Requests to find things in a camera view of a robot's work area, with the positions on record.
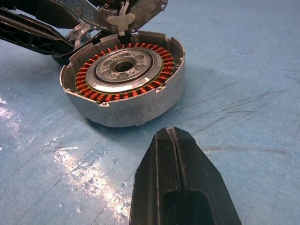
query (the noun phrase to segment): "blue epoxy floor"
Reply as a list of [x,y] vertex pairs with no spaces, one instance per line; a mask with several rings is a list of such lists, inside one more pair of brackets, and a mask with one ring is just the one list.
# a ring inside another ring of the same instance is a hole
[[170,0],[143,30],[187,52],[180,102],[140,127],[82,118],[60,67],[0,41],[0,224],[127,224],[155,132],[189,131],[245,225],[300,224],[300,1]]

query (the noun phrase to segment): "blue floor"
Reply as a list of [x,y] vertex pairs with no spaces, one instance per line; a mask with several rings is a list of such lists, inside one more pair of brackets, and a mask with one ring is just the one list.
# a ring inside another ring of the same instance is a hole
[[142,29],[186,49],[186,89],[140,127],[82,118],[59,65],[0,41],[0,224],[128,224],[135,169],[189,131],[244,225],[300,224],[300,1],[170,0]]

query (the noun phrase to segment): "circular housing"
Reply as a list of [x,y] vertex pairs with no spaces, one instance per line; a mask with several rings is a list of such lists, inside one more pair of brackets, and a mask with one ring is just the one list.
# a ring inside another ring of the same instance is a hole
[[178,101],[184,61],[181,44],[164,34],[138,33],[127,45],[112,35],[73,55],[60,82],[84,117],[108,127],[137,126]]

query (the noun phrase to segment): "copper winding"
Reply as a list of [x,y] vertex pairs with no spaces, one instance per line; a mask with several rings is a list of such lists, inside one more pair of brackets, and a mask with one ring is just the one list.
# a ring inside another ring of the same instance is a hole
[[[112,100],[120,100],[124,98],[130,98],[130,96],[134,97],[139,94],[143,94],[149,90],[155,89],[161,85],[163,85],[169,77],[172,76],[173,71],[174,71],[174,58],[173,56],[169,53],[168,50],[164,49],[161,46],[158,45],[153,45],[153,44],[147,44],[147,43],[128,43],[127,45],[121,45],[120,48],[131,48],[131,47],[145,47],[152,49],[156,51],[163,59],[163,69],[161,73],[154,79],[151,83],[146,84],[143,87],[140,87],[138,90],[133,90],[131,92],[126,92],[123,94],[105,94],[105,93],[100,93],[96,90],[93,90],[90,88],[86,81],[85,81],[85,76],[86,72],[89,69],[89,67],[92,65],[93,62],[95,62],[98,58],[101,56],[110,53],[112,49],[108,48],[107,51],[101,51],[99,54],[96,54],[94,57],[90,58],[84,65],[79,69],[79,72],[76,75],[76,80],[75,80],[75,85],[77,91],[85,96],[86,98],[90,98],[92,100],[98,101],[100,103],[102,102],[109,102]],[[113,48],[114,50],[118,50],[119,47],[115,46]]]

